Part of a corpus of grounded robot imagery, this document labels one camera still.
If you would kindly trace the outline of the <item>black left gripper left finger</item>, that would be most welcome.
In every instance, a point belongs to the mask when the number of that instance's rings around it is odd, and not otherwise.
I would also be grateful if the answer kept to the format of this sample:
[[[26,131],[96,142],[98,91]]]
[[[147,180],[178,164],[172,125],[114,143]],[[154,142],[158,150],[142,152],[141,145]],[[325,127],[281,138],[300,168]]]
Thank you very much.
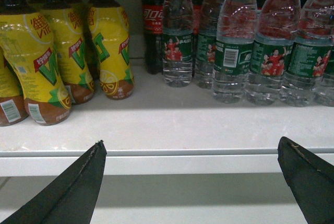
[[[90,223],[104,175],[106,148],[95,143],[2,223]]]

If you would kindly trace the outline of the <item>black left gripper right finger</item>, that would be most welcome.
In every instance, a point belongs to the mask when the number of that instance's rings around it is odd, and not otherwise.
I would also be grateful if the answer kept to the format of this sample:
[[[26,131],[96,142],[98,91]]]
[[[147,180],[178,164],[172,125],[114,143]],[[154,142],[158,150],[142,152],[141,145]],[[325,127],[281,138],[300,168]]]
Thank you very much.
[[[333,165],[287,137],[278,163],[307,223],[333,223]]]

